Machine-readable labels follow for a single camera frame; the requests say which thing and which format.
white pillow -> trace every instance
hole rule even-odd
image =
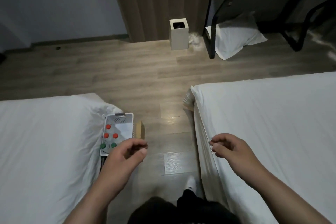
[[[231,58],[245,45],[267,41],[258,30],[253,14],[254,12],[244,12],[233,20],[216,25],[215,51],[221,59]],[[211,26],[206,29],[211,37]]]

white sneaker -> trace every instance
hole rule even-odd
[[[196,194],[196,181],[192,175],[188,177],[187,183],[185,184],[185,189],[190,189],[192,192]]]

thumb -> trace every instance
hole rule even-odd
[[[212,151],[214,151],[216,153],[217,157],[220,158],[230,158],[230,156],[232,156],[232,151],[229,150],[228,148],[226,148],[225,146],[219,144],[219,143],[214,143],[212,146]]]
[[[146,155],[147,149],[142,148],[138,150],[135,154],[133,154],[126,160],[128,167],[134,170],[145,159]]]

black pants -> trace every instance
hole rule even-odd
[[[152,197],[136,209],[128,224],[182,224],[182,223],[228,223],[238,224],[239,219],[217,202],[197,197],[186,189],[177,201],[177,207],[160,197]]]

plastic basket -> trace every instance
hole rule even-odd
[[[133,136],[133,113],[116,113],[106,116],[100,155],[108,156],[114,147]]]

